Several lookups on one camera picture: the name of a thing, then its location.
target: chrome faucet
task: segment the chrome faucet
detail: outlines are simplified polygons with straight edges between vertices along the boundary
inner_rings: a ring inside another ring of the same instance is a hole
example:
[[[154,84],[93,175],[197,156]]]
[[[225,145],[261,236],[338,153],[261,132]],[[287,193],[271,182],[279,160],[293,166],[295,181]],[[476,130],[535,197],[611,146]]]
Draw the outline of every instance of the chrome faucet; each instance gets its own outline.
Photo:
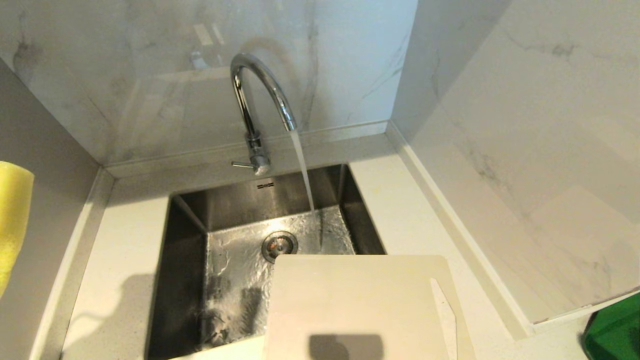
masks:
[[[273,77],[273,74],[258,58],[251,54],[240,53],[234,56],[231,61],[231,83],[234,86],[236,92],[236,98],[238,105],[240,105],[240,112],[244,118],[244,126],[246,127],[246,145],[249,148],[249,160],[250,163],[241,163],[233,161],[231,165],[235,167],[252,168],[256,175],[262,175],[269,171],[271,168],[271,162],[267,157],[266,152],[262,146],[262,140],[260,139],[260,131],[256,130],[253,126],[252,112],[253,106],[247,103],[244,96],[244,84],[243,84],[243,68],[251,70],[260,79],[262,84],[267,88],[269,95],[275,102],[278,108],[278,113],[282,119],[282,123],[287,131],[293,131],[296,129],[296,120],[293,118],[289,102],[285,97],[280,85]]]

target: white countertop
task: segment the white countertop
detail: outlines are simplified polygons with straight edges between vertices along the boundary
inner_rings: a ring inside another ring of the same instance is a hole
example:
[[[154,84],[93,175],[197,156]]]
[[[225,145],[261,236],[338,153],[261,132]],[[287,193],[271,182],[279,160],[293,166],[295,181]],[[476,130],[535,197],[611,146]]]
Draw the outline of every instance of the white countertop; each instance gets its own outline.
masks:
[[[349,163],[389,254],[448,260],[478,359],[586,359],[577,341],[586,318],[533,338],[511,338],[384,135],[313,145],[305,148],[305,156],[309,167]],[[271,159],[272,174],[298,169],[292,150],[275,151]],[[119,179],[86,267],[63,359],[143,359],[169,196],[252,178],[225,159]],[[257,337],[185,359],[258,360],[262,342]]]

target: yellow sponge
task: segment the yellow sponge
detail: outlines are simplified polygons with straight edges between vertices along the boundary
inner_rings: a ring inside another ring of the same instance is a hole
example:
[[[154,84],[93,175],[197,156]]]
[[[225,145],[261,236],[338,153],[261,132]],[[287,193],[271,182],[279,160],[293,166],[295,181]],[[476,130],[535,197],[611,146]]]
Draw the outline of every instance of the yellow sponge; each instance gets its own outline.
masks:
[[[0,161],[0,297],[22,248],[32,189],[33,174],[30,171]]]

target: water stream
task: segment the water stream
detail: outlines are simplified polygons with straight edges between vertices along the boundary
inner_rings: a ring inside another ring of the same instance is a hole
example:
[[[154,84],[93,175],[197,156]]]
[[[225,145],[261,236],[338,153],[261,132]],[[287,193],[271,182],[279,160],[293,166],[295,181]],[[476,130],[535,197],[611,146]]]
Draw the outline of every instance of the water stream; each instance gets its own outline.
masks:
[[[309,198],[309,207],[311,211],[315,211],[314,199],[311,196],[311,186],[309,185],[309,174],[307,173],[307,164],[305,163],[305,156],[302,154],[302,145],[300,145],[300,136],[298,130],[290,131],[291,140],[293,141],[293,147],[296,148],[296,154],[298,155],[298,162],[300,162],[300,170],[302,176],[305,179],[305,186],[307,187],[307,197]]]

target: sink basin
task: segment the sink basin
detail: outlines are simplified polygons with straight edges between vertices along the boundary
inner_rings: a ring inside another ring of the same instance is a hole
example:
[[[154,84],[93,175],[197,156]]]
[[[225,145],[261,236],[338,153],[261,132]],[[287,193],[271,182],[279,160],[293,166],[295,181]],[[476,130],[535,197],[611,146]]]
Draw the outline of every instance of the sink basin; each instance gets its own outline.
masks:
[[[384,254],[347,165],[175,195],[147,357],[171,359],[266,331],[281,254]]]

